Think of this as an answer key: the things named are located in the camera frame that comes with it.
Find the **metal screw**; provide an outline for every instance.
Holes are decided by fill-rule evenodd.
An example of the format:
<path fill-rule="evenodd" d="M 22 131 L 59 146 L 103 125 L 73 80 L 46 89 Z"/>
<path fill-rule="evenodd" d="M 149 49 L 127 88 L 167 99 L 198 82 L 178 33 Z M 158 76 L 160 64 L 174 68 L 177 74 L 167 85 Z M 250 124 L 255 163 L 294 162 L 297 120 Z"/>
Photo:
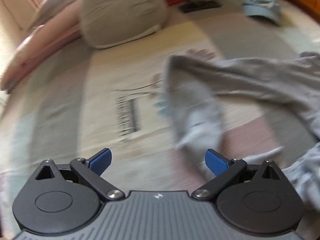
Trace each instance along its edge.
<path fill-rule="evenodd" d="M 208 197 L 210 195 L 210 192 L 206 189 L 197 189 L 193 194 L 195 194 L 196 197 Z"/>
<path fill-rule="evenodd" d="M 124 198 L 124 193 L 121 191 L 121 190 L 118 190 L 118 189 L 114 189 L 114 190 L 110 190 L 108 193 L 107 193 L 107 196 L 109 198 L 111 198 L 112 200 L 117 200 L 117 199 L 121 199 L 121 198 Z"/>

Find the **gray garment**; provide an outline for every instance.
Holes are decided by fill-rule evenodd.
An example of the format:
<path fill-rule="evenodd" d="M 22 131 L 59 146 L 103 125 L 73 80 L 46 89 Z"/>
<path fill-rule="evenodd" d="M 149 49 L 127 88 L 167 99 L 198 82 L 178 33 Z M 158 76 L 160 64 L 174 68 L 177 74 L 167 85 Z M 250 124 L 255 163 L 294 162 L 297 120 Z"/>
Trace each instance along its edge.
<path fill-rule="evenodd" d="M 213 64 L 172 56 L 164 84 L 177 147 L 207 179 L 212 174 L 205 166 L 204 153 L 209 148 L 219 151 L 223 136 L 215 95 L 239 95 L 286 104 L 320 138 L 319 54 L 304 52 L 296 60 L 243 58 Z M 284 173 L 304 203 L 320 210 L 317 171 L 320 171 L 319 143 Z"/>

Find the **patchwork bedspread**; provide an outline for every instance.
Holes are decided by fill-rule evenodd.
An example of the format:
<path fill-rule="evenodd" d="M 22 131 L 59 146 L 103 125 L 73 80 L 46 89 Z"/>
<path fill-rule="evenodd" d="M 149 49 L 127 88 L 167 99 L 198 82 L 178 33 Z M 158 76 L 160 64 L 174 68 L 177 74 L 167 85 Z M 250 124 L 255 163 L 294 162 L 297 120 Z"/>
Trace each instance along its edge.
<path fill-rule="evenodd" d="M 68 163 L 108 147 L 113 160 L 102 177 L 125 192 L 192 192 L 204 182 L 174 146 L 162 90 L 170 55 L 216 61 L 296 58 L 301 51 L 317 50 L 285 12 L 283 26 L 276 29 L 243 16 L 241 0 L 218 1 L 222 8 L 188 15 L 171 7 L 163 30 L 113 48 L 93 50 L 79 39 L 14 89 L 0 122 L 0 213 L 7 239 L 19 231 L 12 202 L 44 159 Z M 287 167 L 316 142 L 283 107 L 244 98 L 219 100 L 226 129 L 221 153 L 228 158 L 283 146 L 276 161 Z M 319 223 L 318 214 L 307 212 L 298 232 L 316 239 Z"/>

